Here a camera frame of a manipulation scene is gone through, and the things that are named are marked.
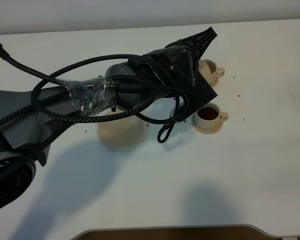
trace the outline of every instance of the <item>white wall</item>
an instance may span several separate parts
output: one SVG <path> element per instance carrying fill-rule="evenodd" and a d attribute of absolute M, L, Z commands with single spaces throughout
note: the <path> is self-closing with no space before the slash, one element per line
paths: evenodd
<path fill-rule="evenodd" d="M 300 18 L 300 0 L 0 0 L 0 34 Z"/>

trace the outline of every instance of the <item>floor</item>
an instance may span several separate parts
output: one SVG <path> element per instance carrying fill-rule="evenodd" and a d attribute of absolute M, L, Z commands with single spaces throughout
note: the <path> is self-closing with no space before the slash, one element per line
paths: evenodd
<path fill-rule="evenodd" d="M 281 240 L 246 226 L 88 232 L 77 240 Z"/>

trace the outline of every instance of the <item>coffee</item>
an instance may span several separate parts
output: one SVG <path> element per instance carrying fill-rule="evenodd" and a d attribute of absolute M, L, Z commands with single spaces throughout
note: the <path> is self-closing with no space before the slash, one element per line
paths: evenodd
<path fill-rule="evenodd" d="M 218 112 L 212 107 L 203 107 L 198 111 L 198 116 L 204 120 L 214 120 L 218 115 Z"/>

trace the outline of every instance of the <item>coffee cup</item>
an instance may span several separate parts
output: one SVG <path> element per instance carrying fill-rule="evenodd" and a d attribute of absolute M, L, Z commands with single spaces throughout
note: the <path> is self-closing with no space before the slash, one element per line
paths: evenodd
<path fill-rule="evenodd" d="M 199 60 L 199 72 L 209 83 L 211 87 L 214 87 L 219 82 L 219 78 L 222 78 L 226 70 L 222 67 L 218 67 L 217 64 L 209 59 Z"/>
<path fill-rule="evenodd" d="M 218 105 L 209 102 L 204 107 L 200 108 L 194 114 L 194 126 L 198 132 L 206 131 L 215 133 L 218 131 L 222 123 L 229 119 L 229 114 L 221 112 Z"/>

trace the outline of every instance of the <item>table surface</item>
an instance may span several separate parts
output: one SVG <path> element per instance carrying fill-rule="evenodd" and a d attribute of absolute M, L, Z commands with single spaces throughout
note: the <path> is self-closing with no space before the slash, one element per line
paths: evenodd
<path fill-rule="evenodd" d="M 87 231 L 155 227 L 253 226 L 300 236 L 300 20 L 0 35 L 18 61 L 50 74 L 110 54 L 142 55 L 212 26 L 203 55 L 226 69 L 213 100 L 230 115 L 203 135 L 191 118 L 157 142 L 160 125 L 135 147 L 101 144 L 97 124 L 77 124 L 37 164 L 26 192 L 0 210 L 0 240 L 69 240 Z M 86 80 L 119 61 L 63 75 Z M 0 90 L 39 82 L 0 59 Z M 149 116 L 166 118 L 172 99 Z"/>

